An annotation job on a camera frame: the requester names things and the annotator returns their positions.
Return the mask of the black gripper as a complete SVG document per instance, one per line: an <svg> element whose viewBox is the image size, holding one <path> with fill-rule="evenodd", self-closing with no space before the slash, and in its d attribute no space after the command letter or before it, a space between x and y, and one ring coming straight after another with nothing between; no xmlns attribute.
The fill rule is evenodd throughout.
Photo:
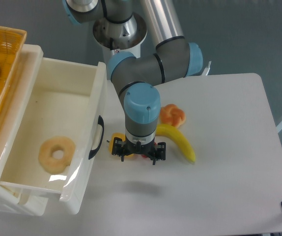
<svg viewBox="0 0 282 236"><path fill-rule="evenodd" d="M146 144L142 144L141 141L137 141L134 144L131 141L126 140L126 147L128 151L133 154L141 155L141 149L142 149L142 146L144 145ZM121 157L121 162L124 162L125 150L121 151L120 157ZM155 165L157 160L165 160L166 159L166 143L165 142L157 143L155 147L155 153L152 155L152 157L148 157L148 158L152 160L152 165Z"/></svg>

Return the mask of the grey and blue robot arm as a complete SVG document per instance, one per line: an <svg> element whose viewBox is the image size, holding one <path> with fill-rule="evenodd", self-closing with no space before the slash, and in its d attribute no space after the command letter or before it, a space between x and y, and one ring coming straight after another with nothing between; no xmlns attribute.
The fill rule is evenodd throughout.
<svg viewBox="0 0 282 236"><path fill-rule="evenodd" d="M165 160L166 144L155 143L161 120L157 85L198 74L202 52L189 43L170 0L143 0L145 16L130 0L65 0L73 24L94 22L93 35L104 51L107 77L125 113L125 137L111 141L111 153Z"/></svg>

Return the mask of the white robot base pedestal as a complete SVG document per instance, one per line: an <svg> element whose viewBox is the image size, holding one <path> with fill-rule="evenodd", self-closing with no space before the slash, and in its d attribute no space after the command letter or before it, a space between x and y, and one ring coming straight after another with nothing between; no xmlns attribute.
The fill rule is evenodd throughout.
<svg viewBox="0 0 282 236"><path fill-rule="evenodd" d="M146 35L146 22L137 13L133 13L124 23L116 24L102 18L93 25L93 36L102 48L104 63L120 51L130 52L139 58Z"/></svg>

